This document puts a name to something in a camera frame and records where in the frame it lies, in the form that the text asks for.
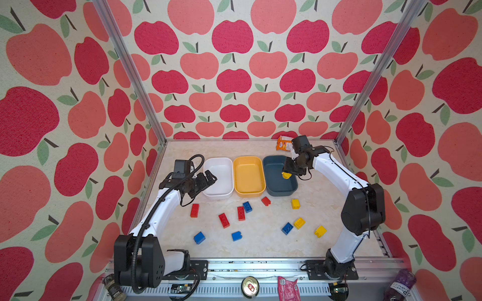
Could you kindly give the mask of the yellow plastic container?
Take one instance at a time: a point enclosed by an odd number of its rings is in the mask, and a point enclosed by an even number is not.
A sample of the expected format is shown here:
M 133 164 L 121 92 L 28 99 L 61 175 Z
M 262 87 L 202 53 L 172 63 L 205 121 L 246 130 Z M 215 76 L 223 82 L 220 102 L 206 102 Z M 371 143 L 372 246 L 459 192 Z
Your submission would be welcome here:
M 238 157 L 233 162 L 234 188 L 241 198 L 256 198 L 266 190 L 262 161 L 256 156 Z

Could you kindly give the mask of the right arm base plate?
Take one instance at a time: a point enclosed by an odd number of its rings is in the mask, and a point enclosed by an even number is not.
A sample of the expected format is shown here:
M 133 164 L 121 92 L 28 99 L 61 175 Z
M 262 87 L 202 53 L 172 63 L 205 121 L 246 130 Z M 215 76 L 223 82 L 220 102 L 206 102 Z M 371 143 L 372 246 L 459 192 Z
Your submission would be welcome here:
M 306 272 L 310 280 L 343 281 L 359 279 L 354 261 L 338 263 L 328 259 L 328 263 L 326 263 L 324 260 L 307 260 L 302 264 L 300 270 Z

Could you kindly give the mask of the white plastic container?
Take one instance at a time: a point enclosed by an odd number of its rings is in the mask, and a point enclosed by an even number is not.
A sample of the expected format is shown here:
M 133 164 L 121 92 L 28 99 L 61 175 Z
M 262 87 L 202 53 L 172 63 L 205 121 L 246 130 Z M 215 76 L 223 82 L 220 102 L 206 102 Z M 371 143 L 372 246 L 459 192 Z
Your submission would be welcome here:
M 210 201 L 230 198 L 234 192 L 233 162 L 229 158 L 210 158 L 205 161 L 204 171 L 210 171 L 217 178 L 215 184 L 204 190 Z

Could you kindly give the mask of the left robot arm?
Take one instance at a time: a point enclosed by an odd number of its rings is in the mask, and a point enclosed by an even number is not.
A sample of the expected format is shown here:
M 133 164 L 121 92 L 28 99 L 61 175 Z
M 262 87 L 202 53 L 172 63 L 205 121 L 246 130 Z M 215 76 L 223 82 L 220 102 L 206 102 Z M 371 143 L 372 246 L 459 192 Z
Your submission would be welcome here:
M 178 159 L 173 172 L 159 185 L 155 202 L 139 224 L 127 235 L 120 235 L 114 243 L 114 280 L 129 286 L 136 294 L 147 288 L 157 288 L 169 274 L 192 275 L 193 285 L 185 293 L 186 300 L 197 290 L 201 276 L 190 263 L 187 250 L 170 249 L 163 252 L 160 236 L 177 207 L 184 207 L 183 197 L 195 199 L 213 186 L 217 177 L 210 171 L 202 172 L 205 158 L 195 154 L 187 160 Z

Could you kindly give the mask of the dark teal plastic container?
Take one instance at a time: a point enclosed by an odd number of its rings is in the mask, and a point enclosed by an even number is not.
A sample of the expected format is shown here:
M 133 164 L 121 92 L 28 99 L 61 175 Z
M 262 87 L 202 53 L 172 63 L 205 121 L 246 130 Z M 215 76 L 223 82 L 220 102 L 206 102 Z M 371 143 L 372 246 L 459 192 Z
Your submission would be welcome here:
M 262 160 L 268 194 L 275 197 L 291 196 L 297 189 L 297 179 L 284 179 L 282 170 L 286 156 L 266 156 Z

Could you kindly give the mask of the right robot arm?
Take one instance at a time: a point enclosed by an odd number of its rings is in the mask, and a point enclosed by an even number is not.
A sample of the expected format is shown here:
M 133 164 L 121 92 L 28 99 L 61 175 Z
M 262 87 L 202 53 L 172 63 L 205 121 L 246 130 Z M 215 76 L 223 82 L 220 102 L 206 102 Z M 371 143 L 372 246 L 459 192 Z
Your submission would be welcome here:
M 324 270 L 330 279 L 344 277 L 354 267 L 355 252 L 370 232 L 385 223 L 384 188 L 359 178 L 339 163 L 325 146 L 313 146 L 305 135 L 292 141 L 294 158 L 287 158 L 283 172 L 297 177 L 313 169 L 324 175 L 346 197 L 341 211 L 343 229 L 326 252 Z

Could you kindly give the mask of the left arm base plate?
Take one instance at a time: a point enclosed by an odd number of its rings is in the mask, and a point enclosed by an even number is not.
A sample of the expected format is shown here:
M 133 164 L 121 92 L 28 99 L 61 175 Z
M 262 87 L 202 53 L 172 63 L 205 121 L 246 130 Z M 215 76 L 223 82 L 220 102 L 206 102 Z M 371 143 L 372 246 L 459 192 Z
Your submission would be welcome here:
M 207 279 L 208 273 L 208 260 L 191 260 L 190 270 L 187 273 L 184 272 L 172 272 L 163 277 L 163 280 L 170 281 L 183 281 L 183 280 L 194 280 L 198 275 L 200 280 Z

